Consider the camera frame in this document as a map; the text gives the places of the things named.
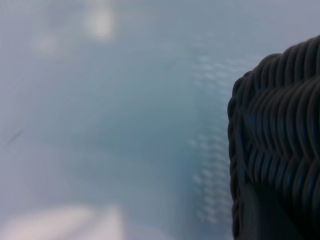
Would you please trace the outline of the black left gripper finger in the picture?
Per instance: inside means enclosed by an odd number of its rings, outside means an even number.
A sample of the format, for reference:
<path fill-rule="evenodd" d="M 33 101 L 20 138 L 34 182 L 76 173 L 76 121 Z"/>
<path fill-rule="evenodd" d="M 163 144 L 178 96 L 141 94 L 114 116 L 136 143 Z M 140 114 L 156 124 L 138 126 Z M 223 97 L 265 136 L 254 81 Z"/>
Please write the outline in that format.
<path fill-rule="evenodd" d="M 249 183 L 244 187 L 242 236 L 244 240 L 303 239 L 274 194 Z"/>

